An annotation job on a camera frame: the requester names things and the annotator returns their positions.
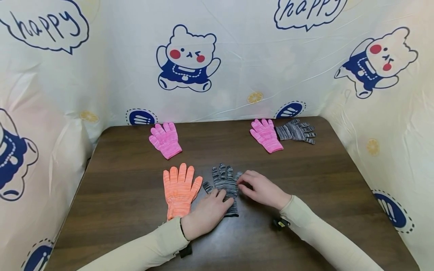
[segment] wooden table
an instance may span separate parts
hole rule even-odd
[[[287,140],[282,142],[285,149],[273,154],[250,135],[251,121],[177,124],[183,152],[169,161],[149,142],[151,126],[107,129],[46,271],[75,271],[165,222],[163,170],[183,162],[208,181],[212,166],[219,163],[231,165],[234,172],[255,170],[305,201],[385,270],[418,270],[330,124],[321,117],[302,121],[315,126],[316,145]],[[201,189],[197,198],[204,195]],[[245,198],[237,201],[238,218],[223,219],[210,234],[193,241],[193,255],[154,270],[334,270],[289,229],[271,228],[277,211]]]

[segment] printed fabric backdrop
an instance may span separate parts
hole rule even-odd
[[[114,125],[326,118],[434,265],[430,0],[0,0],[0,265],[40,271]]]

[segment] blue circle print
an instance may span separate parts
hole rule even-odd
[[[30,255],[27,260],[26,266],[24,266],[23,271],[40,271],[48,261],[51,255],[52,247],[47,245],[42,245],[35,249],[35,251]]]
[[[132,110],[128,116],[131,125],[155,124],[155,116],[145,110]]]
[[[304,103],[293,101],[284,105],[276,114],[276,118],[293,118],[303,111]]]
[[[379,193],[374,193],[374,196],[377,198],[378,203],[389,217],[393,226],[395,228],[405,227],[405,225],[407,224],[407,219],[404,212],[402,212],[401,208],[395,203],[395,201]]]

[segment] arm sleeve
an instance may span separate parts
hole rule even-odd
[[[143,271],[171,260],[188,245],[175,217],[153,232],[99,257],[78,271]]]
[[[290,223],[292,231],[313,246],[337,270],[383,270],[356,244],[319,218],[296,196],[292,196],[280,215]]]

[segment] orange glove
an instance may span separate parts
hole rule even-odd
[[[199,176],[194,180],[194,167],[182,163],[178,169],[170,168],[170,173],[165,170],[163,172],[164,193],[166,202],[169,206],[167,211],[167,221],[176,216],[183,217],[190,213],[191,203],[196,198],[202,185],[202,177]]]

